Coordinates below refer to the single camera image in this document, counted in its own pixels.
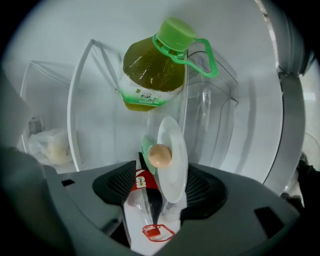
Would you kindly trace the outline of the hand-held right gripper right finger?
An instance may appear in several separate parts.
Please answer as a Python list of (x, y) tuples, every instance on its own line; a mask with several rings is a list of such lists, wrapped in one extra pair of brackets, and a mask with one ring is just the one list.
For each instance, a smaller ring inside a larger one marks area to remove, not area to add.
[(188, 171), (182, 225), (160, 256), (264, 256), (299, 220), (293, 206), (254, 179), (196, 163)]

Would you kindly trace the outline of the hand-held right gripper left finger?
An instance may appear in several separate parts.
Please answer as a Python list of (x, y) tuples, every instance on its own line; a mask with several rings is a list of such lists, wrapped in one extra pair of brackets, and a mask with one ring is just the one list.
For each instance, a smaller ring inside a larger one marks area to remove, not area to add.
[(93, 182), (114, 170), (135, 169), (133, 162), (58, 174), (44, 166), (49, 193), (77, 256), (134, 256), (135, 252), (110, 237), (117, 226), (120, 206), (105, 203), (93, 190)]

